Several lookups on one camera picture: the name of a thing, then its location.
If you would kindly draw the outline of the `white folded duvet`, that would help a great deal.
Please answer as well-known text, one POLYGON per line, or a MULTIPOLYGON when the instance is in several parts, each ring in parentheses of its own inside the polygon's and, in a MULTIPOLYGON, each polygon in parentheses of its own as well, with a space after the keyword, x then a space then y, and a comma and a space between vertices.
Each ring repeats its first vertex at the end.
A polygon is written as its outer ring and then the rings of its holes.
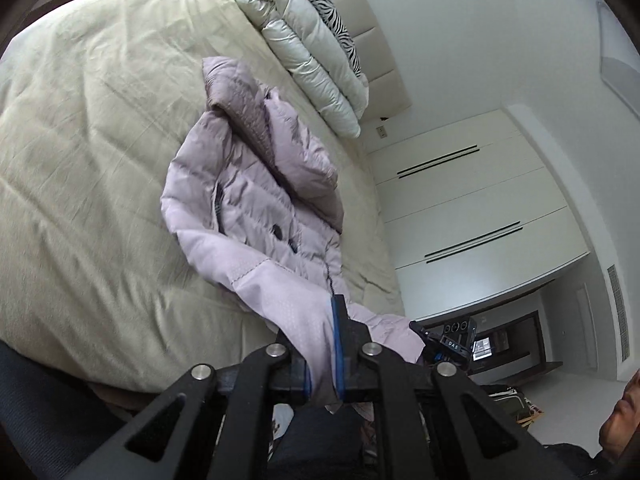
POLYGON ((308 0, 235 0, 337 136, 360 136, 369 81, 356 77, 342 47, 308 0))

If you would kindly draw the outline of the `beige bed sheet mattress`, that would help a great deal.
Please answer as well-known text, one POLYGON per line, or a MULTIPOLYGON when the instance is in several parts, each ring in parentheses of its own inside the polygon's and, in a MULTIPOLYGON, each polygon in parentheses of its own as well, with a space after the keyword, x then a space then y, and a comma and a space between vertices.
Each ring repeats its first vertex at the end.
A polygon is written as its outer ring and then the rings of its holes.
POLYGON ((247 62, 328 149, 349 297, 404 310, 363 145, 332 132, 234 0, 75 0, 1 60, 1 338, 18 353, 157 393, 195 364, 229 366, 273 340, 190 267, 160 213, 212 55, 247 62))

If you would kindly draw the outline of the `mauve quilted down coat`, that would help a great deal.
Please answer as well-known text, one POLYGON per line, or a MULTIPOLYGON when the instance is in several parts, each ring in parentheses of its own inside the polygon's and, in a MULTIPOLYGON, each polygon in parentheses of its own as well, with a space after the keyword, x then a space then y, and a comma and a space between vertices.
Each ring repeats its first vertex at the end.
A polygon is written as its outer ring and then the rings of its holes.
POLYGON ((307 365, 310 393, 338 399, 332 299, 346 295, 344 209, 328 150, 276 87, 237 58, 202 62, 205 107, 171 159, 160 212, 186 263, 254 318, 232 344, 196 344, 203 361, 238 364, 283 334, 307 365))

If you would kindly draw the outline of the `zebra print pillow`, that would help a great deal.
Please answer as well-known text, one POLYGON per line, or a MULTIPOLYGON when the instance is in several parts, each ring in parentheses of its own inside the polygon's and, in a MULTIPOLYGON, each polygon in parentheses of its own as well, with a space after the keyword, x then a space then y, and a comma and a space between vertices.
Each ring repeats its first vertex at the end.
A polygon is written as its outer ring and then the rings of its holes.
POLYGON ((349 66, 356 77, 362 76, 360 58, 357 52, 355 41, 344 23, 344 20, 338 12, 333 0, 308 0, 316 9, 322 22, 332 32, 343 51, 345 52, 349 66))

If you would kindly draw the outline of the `beige upholstered headboard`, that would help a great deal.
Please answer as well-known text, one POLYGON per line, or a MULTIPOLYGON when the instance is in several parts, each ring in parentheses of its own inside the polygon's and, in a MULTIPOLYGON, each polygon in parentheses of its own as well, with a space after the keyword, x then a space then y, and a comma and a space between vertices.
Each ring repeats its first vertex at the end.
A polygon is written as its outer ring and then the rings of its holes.
POLYGON ((361 121, 384 122, 411 106, 392 50, 368 0, 332 0, 355 41, 369 81, 369 106, 361 121))

